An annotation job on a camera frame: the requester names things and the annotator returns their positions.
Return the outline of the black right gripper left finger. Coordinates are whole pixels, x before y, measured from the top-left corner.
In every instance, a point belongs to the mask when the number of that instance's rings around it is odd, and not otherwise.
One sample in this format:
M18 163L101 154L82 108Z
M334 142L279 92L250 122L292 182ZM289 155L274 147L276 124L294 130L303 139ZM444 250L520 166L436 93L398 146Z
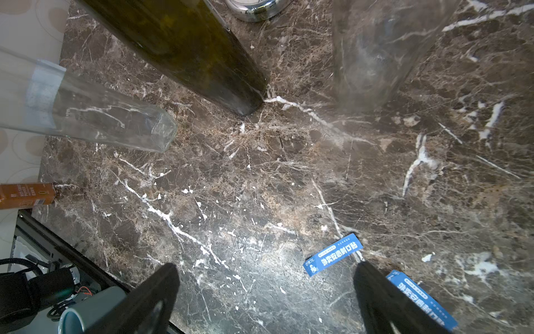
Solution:
M179 291L177 267L166 263L86 333L167 333Z

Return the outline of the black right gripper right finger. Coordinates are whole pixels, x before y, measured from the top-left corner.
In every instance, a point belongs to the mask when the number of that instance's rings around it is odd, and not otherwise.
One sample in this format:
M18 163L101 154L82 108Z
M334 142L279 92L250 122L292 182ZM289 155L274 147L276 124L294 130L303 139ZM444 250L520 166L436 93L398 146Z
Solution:
M442 333L439 325L369 262L357 265L353 283L367 333Z

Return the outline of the clear bottle black cap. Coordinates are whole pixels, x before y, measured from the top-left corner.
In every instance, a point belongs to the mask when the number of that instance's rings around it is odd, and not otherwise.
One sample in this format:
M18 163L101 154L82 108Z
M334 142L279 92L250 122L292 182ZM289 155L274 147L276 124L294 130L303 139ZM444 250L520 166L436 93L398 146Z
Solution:
M174 118L154 104L87 82L64 67L1 49L1 126L162 153Z

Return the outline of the clear glass bottle cork stopper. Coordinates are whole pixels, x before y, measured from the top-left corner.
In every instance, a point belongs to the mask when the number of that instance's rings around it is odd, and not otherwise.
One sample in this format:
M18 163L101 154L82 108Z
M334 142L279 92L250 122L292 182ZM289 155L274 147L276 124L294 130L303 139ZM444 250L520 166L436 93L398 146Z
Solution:
M332 38L339 106L349 112L368 112L392 99L459 4L334 1Z

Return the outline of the dark green wine bottle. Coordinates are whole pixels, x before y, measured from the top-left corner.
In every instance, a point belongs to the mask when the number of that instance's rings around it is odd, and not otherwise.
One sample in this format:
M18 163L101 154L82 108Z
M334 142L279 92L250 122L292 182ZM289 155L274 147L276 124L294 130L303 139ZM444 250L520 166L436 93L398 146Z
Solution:
M267 79L208 1L82 1L115 37L165 76L240 116Z

